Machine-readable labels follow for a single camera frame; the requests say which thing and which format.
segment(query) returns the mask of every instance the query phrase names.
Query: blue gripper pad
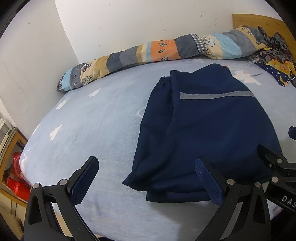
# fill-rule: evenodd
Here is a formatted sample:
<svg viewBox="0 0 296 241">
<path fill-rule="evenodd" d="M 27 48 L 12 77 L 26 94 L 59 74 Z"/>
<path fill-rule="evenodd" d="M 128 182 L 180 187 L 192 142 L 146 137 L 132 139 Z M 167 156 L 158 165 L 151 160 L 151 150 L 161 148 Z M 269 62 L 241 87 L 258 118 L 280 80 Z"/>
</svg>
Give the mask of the blue gripper pad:
<svg viewBox="0 0 296 241">
<path fill-rule="evenodd" d="M 221 207 L 224 202 L 223 189 L 211 174 L 209 169 L 205 166 L 201 158 L 195 160 L 195 172 L 198 175 L 200 181 L 205 187 L 212 202 Z"/>
<path fill-rule="evenodd" d="M 73 206 L 82 202 L 98 170 L 99 162 L 98 159 L 95 158 L 88 164 L 71 189 L 71 203 Z"/>
<path fill-rule="evenodd" d="M 296 140 L 296 127 L 291 126 L 289 128 L 289 137 Z"/>
</svg>

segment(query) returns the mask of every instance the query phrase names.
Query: white cloud pattern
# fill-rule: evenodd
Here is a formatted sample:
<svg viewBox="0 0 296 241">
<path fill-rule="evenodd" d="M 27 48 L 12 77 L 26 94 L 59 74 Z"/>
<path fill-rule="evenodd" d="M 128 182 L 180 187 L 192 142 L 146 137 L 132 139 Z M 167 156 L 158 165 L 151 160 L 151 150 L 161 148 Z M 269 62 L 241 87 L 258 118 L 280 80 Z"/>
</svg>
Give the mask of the white cloud pattern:
<svg viewBox="0 0 296 241">
<path fill-rule="evenodd" d="M 67 99 L 65 99 L 62 103 L 59 103 L 58 105 L 57 105 L 57 109 L 59 110 L 60 108 L 62 108 L 62 106 L 64 105 L 64 104 L 66 104 L 66 102 L 67 102 L 67 100 L 69 99 L 70 97 L 68 97 Z"/>
<path fill-rule="evenodd" d="M 36 129 L 33 131 L 32 135 L 34 135 L 35 131 L 38 129 L 39 125 L 36 127 Z"/>
<path fill-rule="evenodd" d="M 143 118 L 143 116 L 144 116 L 144 112 L 145 112 L 145 109 L 146 109 L 146 107 L 143 107 L 143 108 L 139 109 L 139 110 L 137 111 L 137 116 Z"/>
<path fill-rule="evenodd" d="M 250 74 L 244 74 L 242 70 L 236 71 L 235 73 L 236 75 L 234 75 L 233 77 L 238 80 L 243 80 L 246 84 L 255 83 L 257 85 L 261 85 L 261 83 L 251 77 Z"/>
<path fill-rule="evenodd" d="M 49 136 L 51 137 L 50 140 L 52 141 L 55 136 L 57 135 L 58 131 L 60 130 L 60 128 L 62 127 L 62 124 L 60 124 L 57 128 L 54 129 L 54 131 L 52 131 Z"/>
<path fill-rule="evenodd" d="M 22 159 L 22 161 L 21 161 L 21 165 L 20 165 L 20 169 L 21 169 L 21 172 L 22 173 L 24 173 L 25 172 L 25 160 L 27 160 L 27 156 L 24 158 L 24 159 Z"/>
<path fill-rule="evenodd" d="M 100 91 L 100 89 L 95 90 L 93 93 L 89 94 L 89 96 L 90 97 L 95 96 L 96 94 L 98 94 L 98 92 Z"/>
</svg>

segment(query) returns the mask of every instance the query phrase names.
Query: wooden headboard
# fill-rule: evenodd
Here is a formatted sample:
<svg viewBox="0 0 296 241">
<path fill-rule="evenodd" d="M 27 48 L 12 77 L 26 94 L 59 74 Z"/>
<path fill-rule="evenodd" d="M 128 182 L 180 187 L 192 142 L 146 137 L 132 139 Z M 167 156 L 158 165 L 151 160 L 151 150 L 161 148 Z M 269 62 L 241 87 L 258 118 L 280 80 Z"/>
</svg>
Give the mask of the wooden headboard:
<svg viewBox="0 0 296 241">
<path fill-rule="evenodd" d="M 283 21 L 255 14 L 233 14 L 232 23 L 233 28 L 237 28 L 240 25 L 247 25 L 253 28 L 260 26 L 264 28 L 268 36 L 273 36 L 276 32 L 279 32 L 286 41 L 294 61 L 296 61 L 296 41 Z"/>
</svg>

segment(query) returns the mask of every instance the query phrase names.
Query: bed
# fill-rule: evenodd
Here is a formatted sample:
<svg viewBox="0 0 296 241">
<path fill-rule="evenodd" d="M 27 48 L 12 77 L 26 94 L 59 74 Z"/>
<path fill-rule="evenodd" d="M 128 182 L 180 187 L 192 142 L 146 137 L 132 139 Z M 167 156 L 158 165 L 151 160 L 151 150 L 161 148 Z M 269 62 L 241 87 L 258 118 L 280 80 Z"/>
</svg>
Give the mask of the bed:
<svg viewBox="0 0 296 241">
<path fill-rule="evenodd" d="M 241 17 L 239 23 L 247 25 Z M 216 205 L 211 201 L 147 202 L 145 192 L 122 181 L 130 173 L 140 122 L 159 78 L 168 76 L 171 69 L 193 72 L 211 63 L 227 66 L 254 93 L 274 125 L 284 156 L 293 161 L 296 143 L 288 129 L 296 123 L 296 88 L 279 86 L 268 72 L 245 58 L 199 57 L 128 68 L 69 91 L 30 137 L 20 158 L 22 172 L 31 184 L 54 185 L 95 156 L 99 172 L 76 206 L 94 233 L 118 241 L 195 240 Z M 224 235 L 234 222 L 235 215 Z"/>
</svg>

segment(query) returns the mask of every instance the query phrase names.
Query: navy blue pants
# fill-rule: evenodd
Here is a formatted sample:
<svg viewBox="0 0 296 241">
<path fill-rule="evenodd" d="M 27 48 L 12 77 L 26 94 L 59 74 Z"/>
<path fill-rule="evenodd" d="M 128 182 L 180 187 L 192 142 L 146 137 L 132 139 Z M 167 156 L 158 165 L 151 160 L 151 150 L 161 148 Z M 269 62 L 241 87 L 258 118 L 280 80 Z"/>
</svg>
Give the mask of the navy blue pants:
<svg viewBox="0 0 296 241">
<path fill-rule="evenodd" d="M 282 151 L 252 92 L 219 64 L 170 74 L 150 95 L 132 171 L 123 184 L 147 191 L 152 202 L 209 200 L 194 169 L 199 156 L 239 184 L 267 181 L 271 172 L 257 146 Z"/>
</svg>

